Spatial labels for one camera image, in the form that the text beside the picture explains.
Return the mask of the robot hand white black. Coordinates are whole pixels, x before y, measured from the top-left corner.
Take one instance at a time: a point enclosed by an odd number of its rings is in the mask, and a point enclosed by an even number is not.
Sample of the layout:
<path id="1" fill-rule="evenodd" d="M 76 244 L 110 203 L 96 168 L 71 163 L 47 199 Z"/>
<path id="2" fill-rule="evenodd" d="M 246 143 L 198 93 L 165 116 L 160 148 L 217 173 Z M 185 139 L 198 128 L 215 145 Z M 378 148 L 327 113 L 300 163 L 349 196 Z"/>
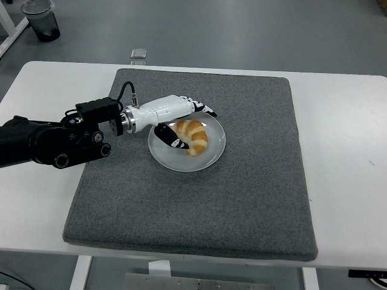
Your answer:
<path id="1" fill-rule="evenodd" d="M 183 119 L 196 112 L 217 116 L 211 108 L 190 97 L 169 95 L 140 105 L 133 93 L 132 104 L 124 108 L 122 115 L 129 133 L 153 125 L 155 136 L 162 142 L 170 147 L 186 149 L 188 155 L 196 156 L 208 145 L 206 132 L 199 121 Z"/>

